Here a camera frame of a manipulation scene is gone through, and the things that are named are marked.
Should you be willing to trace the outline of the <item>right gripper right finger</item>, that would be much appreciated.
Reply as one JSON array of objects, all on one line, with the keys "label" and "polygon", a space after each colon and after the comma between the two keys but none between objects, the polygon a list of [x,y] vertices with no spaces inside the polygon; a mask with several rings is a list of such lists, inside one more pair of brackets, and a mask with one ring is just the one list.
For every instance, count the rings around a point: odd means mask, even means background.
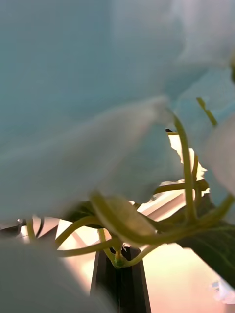
[{"label": "right gripper right finger", "polygon": [[119,311],[121,313],[151,312],[143,261],[119,270]]}]

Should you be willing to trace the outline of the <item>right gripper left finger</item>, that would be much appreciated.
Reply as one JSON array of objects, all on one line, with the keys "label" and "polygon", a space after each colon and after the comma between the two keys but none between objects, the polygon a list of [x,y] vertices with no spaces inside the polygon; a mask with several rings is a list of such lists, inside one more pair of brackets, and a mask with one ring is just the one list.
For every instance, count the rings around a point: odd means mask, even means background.
[{"label": "right gripper left finger", "polygon": [[94,260],[90,294],[105,294],[114,305],[114,312],[118,313],[119,293],[116,273],[116,269],[106,256],[105,252],[97,252]]}]

